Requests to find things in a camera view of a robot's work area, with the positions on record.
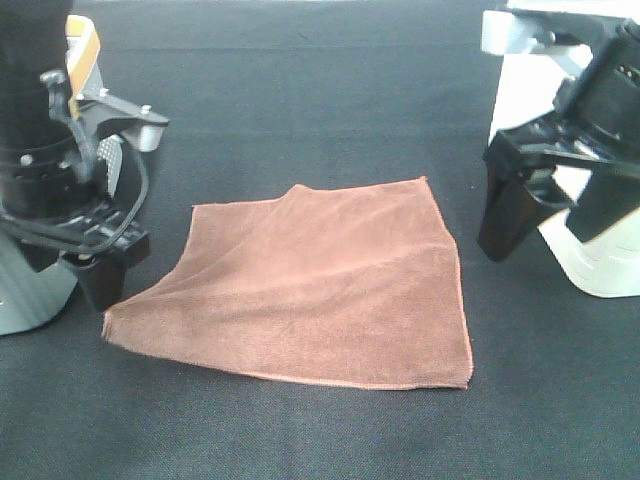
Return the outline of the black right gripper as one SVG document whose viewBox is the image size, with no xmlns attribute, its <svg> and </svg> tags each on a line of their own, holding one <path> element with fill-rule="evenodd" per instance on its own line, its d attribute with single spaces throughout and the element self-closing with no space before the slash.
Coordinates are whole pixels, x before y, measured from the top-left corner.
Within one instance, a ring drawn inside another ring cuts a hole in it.
<svg viewBox="0 0 640 480">
<path fill-rule="evenodd" d="M 566 226 L 586 243 L 639 208 L 639 154 L 610 148 L 554 112 L 497 131 L 483 161 L 488 189 L 478 244 L 494 262 L 563 210 Z"/>
</svg>

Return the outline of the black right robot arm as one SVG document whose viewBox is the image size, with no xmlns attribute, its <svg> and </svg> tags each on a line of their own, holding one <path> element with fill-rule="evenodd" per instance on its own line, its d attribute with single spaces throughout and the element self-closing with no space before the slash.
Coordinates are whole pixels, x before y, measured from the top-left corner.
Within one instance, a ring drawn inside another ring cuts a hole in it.
<svg viewBox="0 0 640 480">
<path fill-rule="evenodd" d="M 499 129 L 483 154 L 488 188 L 478 244 L 506 259 L 553 215 L 588 242 L 639 206 L 639 25 L 632 19 L 505 7 L 489 10 L 483 36 L 504 18 L 498 54 L 550 54 L 586 45 L 592 58 L 563 79 L 551 111 Z"/>
</svg>

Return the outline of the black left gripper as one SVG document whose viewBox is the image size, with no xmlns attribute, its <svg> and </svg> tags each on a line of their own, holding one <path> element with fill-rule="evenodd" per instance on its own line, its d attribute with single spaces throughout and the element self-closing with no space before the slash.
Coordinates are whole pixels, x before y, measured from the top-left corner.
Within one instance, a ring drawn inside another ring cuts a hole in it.
<svg viewBox="0 0 640 480">
<path fill-rule="evenodd" d="M 104 312 L 120 299 L 126 268 L 150 253 L 149 234 L 136 221 L 145 200 L 138 197 L 129 210 L 123 210 L 105 197 L 67 219 L 20 219 L 19 238 L 65 253 L 64 267 L 75 276 L 89 304 Z"/>
</svg>

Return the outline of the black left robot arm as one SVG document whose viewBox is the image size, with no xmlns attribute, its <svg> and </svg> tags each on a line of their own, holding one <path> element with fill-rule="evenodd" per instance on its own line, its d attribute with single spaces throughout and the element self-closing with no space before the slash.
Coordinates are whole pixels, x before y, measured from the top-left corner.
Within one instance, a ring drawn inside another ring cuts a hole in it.
<svg viewBox="0 0 640 480">
<path fill-rule="evenodd" d="M 149 175 L 135 153 L 139 194 L 123 211 L 108 193 L 98 144 L 144 121 L 119 98 L 74 95 L 66 63 L 72 8 L 70 1 L 1 4 L 1 230 L 34 270 L 62 265 L 105 311 L 150 250 L 134 220 Z"/>
</svg>

